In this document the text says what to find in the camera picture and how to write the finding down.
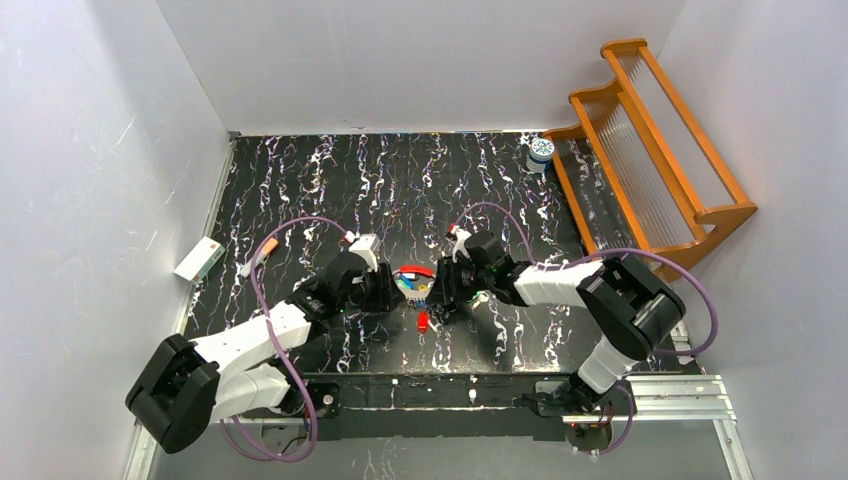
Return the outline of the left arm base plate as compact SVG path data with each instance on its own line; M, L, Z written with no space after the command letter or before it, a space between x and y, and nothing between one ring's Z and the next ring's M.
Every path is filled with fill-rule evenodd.
M341 388L336 383L306 383L306 391L319 418L335 418L339 414ZM303 416L308 413L304 395L292 386L278 406L283 416Z

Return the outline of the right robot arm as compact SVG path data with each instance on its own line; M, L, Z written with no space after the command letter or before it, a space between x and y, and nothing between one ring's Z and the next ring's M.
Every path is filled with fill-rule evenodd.
M502 303L584 308L602 332L569 378L562 400L597 401L646 360L683 319L683 301L631 253L571 267L516 260L488 231L450 234L451 254L437 262L430 305L468 302L488 292Z

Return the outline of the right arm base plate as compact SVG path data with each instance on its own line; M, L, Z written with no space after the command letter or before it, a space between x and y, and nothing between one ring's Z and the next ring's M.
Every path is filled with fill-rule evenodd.
M573 388L568 381L543 380L514 404L529 407L542 417L584 417L584 422L605 423L625 419L630 410L637 411L632 386L621 381L606 393L598 394L589 387Z

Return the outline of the keyring with coloured tags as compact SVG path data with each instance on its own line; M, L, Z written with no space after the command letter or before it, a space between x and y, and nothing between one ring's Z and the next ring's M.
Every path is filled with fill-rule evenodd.
M427 297L435 281L435 270L420 265L402 265L393 271L392 276L407 304L417 311L418 332L426 334L430 329Z

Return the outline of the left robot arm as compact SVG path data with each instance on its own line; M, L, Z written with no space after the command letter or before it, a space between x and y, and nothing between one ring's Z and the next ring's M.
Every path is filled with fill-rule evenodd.
M386 261L350 251L302 282L269 312L218 334L165 338L130 388L125 406L167 453L207 427L257 409L302 406L317 433L317 406L287 351L354 310L390 313L404 299Z

